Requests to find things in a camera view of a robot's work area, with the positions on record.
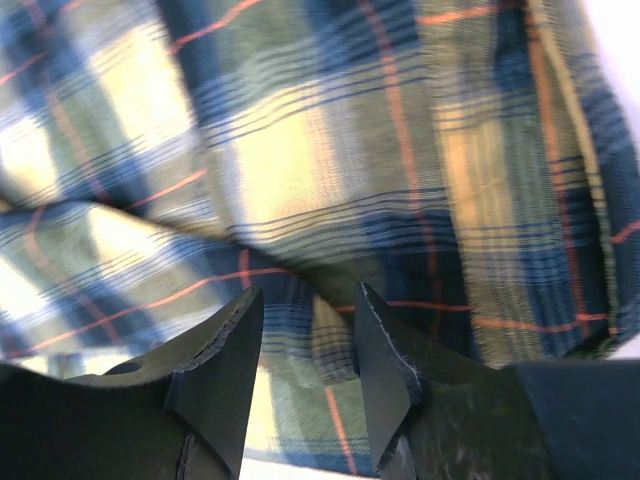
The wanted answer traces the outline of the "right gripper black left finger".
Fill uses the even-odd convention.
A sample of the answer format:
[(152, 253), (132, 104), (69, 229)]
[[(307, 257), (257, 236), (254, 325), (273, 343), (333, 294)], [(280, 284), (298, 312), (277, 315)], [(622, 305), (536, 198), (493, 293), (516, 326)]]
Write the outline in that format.
[(5, 479), (235, 479), (263, 331), (249, 288), (209, 319), (101, 375), (1, 366)]

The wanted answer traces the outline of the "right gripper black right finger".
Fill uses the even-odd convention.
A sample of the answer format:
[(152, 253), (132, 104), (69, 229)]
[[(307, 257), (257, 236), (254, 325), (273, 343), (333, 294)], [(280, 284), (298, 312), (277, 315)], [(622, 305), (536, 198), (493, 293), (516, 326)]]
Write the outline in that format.
[(355, 343), (383, 479), (635, 479), (639, 363), (527, 361), (493, 369), (355, 293)]

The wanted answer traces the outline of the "yellow plaid long sleeve shirt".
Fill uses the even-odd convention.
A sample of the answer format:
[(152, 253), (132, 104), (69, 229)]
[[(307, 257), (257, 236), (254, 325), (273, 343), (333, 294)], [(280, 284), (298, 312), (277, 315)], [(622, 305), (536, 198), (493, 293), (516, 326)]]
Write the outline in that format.
[(3, 360), (94, 373), (258, 287), (249, 453), (370, 475), (360, 282), (493, 367), (638, 334), (585, 2), (2, 3)]

